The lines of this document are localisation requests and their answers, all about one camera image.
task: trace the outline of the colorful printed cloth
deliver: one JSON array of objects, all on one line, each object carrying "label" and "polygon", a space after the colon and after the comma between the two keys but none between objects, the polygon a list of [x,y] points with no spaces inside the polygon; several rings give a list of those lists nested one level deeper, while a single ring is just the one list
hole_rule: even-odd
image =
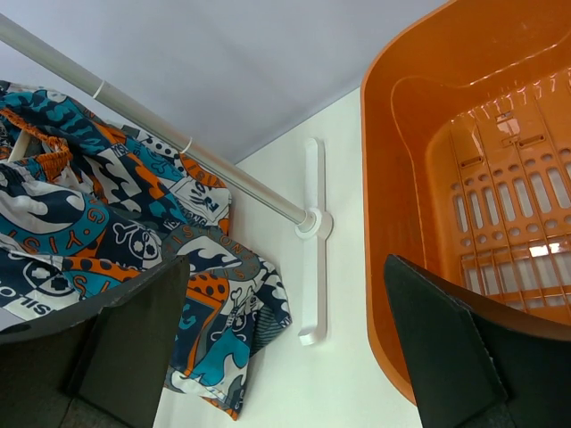
[{"label": "colorful printed cloth", "polygon": [[[21,129],[37,155],[8,163]],[[0,159],[0,308],[42,317],[187,255],[165,386],[237,419],[248,360],[291,318],[274,267],[228,237],[224,184],[66,95],[2,81]]]}]

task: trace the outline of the laundry basket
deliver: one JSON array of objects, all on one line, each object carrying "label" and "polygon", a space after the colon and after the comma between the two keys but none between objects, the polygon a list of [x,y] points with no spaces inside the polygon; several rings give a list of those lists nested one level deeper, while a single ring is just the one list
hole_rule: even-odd
[{"label": "laundry basket", "polygon": [[389,253],[571,324],[571,3],[457,0],[362,85],[368,336],[411,401]]}]

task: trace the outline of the white plastic foot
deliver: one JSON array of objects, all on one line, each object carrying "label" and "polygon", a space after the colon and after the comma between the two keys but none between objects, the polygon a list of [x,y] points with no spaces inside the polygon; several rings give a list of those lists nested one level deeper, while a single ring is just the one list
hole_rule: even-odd
[{"label": "white plastic foot", "polygon": [[302,345],[327,335],[327,246],[333,218],[326,212],[325,146],[310,138],[305,145],[305,206],[308,221],[295,228],[303,243]]}]

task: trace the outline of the orange basket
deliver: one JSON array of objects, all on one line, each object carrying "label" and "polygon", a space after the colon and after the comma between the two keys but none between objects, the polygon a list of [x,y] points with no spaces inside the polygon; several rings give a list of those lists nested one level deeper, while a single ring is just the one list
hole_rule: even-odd
[{"label": "orange basket", "polygon": [[571,324],[571,2],[457,0],[362,85],[368,336],[414,395],[383,281],[396,253]]}]

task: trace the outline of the metal pole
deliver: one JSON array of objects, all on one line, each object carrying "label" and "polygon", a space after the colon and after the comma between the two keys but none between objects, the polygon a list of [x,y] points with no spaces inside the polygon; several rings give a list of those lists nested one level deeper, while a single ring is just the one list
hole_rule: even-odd
[{"label": "metal pole", "polygon": [[[67,80],[101,104],[129,119],[153,136],[172,144],[179,150],[188,147],[190,138],[178,132],[169,122],[122,93],[115,86],[104,82],[95,74],[87,71],[63,53],[53,49],[43,40],[19,26],[0,13],[0,40],[29,57],[52,73]],[[311,216],[280,194],[261,182],[223,160],[203,147],[192,143],[186,150],[191,158],[210,169],[220,178],[234,185],[255,200],[281,214],[296,225],[308,223]]]}]

